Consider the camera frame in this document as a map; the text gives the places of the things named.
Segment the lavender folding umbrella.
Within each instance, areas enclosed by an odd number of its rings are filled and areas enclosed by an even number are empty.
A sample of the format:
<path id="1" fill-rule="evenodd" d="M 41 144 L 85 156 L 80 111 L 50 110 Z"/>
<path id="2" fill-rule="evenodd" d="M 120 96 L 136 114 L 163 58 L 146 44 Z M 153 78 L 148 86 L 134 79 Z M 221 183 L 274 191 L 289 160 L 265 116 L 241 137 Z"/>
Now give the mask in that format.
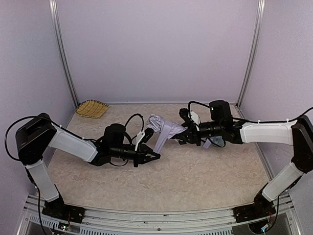
<path id="1" fill-rule="evenodd" d="M 147 120 L 147 127 L 152 128 L 155 133 L 159 133 L 159 137 L 154 146 L 154 152 L 160 153 L 166 141 L 175 134 L 184 131 L 185 127 L 172 121 L 167 121 L 164 117 L 151 114 Z"/>

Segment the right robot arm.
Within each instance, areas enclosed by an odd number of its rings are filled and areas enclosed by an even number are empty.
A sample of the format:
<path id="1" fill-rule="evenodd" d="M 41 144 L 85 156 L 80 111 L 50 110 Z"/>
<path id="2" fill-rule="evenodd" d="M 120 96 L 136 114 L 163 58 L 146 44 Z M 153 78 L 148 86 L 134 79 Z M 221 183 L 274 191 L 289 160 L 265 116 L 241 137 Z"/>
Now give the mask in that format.
<path id="1" fill-rule="evenodd" d="M 255 196 L 255 204 L 270 203 L 313 169 L 313 125 L 305 113 L 294 119 L 279 121 L 250 121 L 234 118 L 230 105 L 224 100 L 210 102 L 211 121 L 200 122 L 191 108 L 182 108 L 179 116 L 184 120 L 182 133 L 174 139 L 180 144 L 200 145 L 203 138 L 221 137 L 223 142 L 244 144 L 252 142 L 282 143 L 293 146 L 293 157 L 269 183 Z"/>

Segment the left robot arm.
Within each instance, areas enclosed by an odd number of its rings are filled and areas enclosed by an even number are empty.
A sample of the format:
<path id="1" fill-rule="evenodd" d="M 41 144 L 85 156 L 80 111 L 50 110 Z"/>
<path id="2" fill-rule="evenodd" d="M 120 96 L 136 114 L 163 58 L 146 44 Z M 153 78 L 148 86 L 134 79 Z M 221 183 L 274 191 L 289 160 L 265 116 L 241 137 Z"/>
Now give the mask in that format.
<path id="1" fill-rule="evenodd" d="M 66 206 L 43 161 L 43 153 L 48 147 L 69 153 L 94 166 L 110 164 L 112 158 L 120 158 L 131 160 L 134 167 L 138 167 L 160 158 L 160 154 L 146 145 L 153 135 L 150 128 L 138 133 L 136 143 L 133 144 L 126 127 L 119 123 L 106 127 L 102 137 L 92 140 L 58 125 L 47 113 L 20 120 L 28 122 L 16 131 L 18 157 L 15 160 L 25 166 L 45 200 L 46 209 L 62 209 Z"/>

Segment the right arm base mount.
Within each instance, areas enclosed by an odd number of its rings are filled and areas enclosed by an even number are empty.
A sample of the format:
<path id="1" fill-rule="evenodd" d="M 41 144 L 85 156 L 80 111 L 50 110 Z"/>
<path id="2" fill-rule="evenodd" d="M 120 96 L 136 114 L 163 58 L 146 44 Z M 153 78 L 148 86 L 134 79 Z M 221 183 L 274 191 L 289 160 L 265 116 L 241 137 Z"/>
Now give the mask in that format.
<path id="1" fill-rule="evenodd" d="M 233 208 L 234 217 L 237 223 L 246 222 L 275 214 L 276 209 L 274 205 L 266 207 L 257 204 L 248 204 Z"/>

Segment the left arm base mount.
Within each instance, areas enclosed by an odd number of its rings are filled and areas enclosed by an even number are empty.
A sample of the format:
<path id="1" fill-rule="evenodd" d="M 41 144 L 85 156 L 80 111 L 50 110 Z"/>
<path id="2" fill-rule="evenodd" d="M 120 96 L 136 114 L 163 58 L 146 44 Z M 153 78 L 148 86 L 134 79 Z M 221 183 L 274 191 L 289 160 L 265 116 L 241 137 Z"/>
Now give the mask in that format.
<path id="1" fill-rule="evenodd" d="M 44 206 L 42 213 L 67 222 L 81 224 L 85 215 L 85 208 L 67 204 L 54 206 L 46 205 Z"/>

